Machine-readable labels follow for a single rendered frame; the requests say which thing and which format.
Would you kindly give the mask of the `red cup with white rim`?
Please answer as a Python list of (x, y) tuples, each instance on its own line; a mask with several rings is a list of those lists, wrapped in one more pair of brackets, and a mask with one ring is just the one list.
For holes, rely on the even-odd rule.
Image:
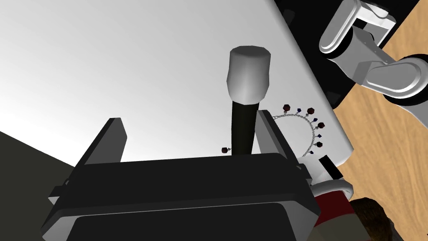
[(315, 227), (334, 218), (354, 214), (349, 200), (354, 194), (353, 186), (344, 179), (326, 180), (311, 186), (311, 191), (321, 210)]

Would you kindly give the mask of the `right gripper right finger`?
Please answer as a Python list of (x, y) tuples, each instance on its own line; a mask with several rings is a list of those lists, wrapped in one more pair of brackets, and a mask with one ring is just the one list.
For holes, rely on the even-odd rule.
[(299, 164), (277, 123), (268, 110), (258, 110), (255, 135), (261, 153), (279, 153), (292, 164)]

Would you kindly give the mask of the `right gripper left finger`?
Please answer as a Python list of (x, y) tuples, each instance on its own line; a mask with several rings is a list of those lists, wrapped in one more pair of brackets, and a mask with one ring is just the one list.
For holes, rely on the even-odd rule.
[(122, 119), (110, 118), (76, 166), (120, 162), (126, 141), (127, 134)]

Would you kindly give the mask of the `brown rough lump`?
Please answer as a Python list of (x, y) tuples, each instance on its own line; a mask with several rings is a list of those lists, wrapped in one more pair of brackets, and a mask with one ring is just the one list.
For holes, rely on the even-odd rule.
[(404, 241), (387, 217), (384, 208), (374, 199), (363, 197), (349, 202), (372, 241)]

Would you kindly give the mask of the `white table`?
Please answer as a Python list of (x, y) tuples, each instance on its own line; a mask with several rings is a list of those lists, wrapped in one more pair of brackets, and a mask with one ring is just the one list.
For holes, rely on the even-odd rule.
[(273, 0), (0, 0), (0, 131), (75, 165), (109, 118), (122, 160), (230, 146), (229, 52), (271, 53), (260, 108), (314, 108), (337, 165), (353, 147)]

